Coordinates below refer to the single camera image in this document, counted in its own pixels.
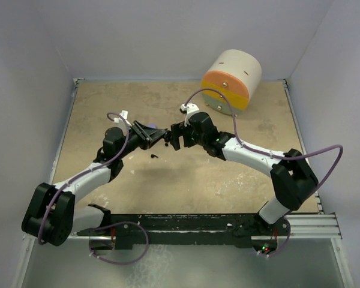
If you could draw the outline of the black earbud charging case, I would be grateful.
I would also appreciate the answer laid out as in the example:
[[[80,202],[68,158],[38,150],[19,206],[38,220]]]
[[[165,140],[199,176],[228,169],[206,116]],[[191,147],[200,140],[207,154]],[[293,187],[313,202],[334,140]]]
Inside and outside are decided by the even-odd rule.
[[[166,131],[164,136],[163,136],[163,139],[166,143],[169,143],[171,141],[171,138],[172,138],[172,132],[171,131]]]

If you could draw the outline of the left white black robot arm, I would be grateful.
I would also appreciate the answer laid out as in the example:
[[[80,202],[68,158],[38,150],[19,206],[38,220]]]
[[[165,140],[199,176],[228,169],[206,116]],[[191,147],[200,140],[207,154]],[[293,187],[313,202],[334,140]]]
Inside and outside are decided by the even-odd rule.
[[[76,203],[96,188],[113,181],[122,170],[122,159],[137,148],[147,150],[169,138],[166,128],[153,128],[137,121],[126,132],[119,127],[106,130],[102,147],[83,171],[57,184],[39,184],[22,221],[23,232],[38,238],[41,245],[60,246],[74,226]]]

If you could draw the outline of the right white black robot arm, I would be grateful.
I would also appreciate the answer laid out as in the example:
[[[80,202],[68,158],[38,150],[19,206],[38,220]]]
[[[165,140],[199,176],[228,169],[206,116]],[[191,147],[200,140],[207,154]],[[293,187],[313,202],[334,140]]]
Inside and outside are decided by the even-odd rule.
[[[169,142],[176,151],[182,137],[186,148],[199,145],[212,157],[243,164],[270,177],[275,196],[261,207],[254,224],[262,235],[270,234],[280,218],[298,210],[318,186],[317,177],[298,150],[272,151],[238,140],[232,133],[218,131],[205,112],[171,125],[170,130]]]

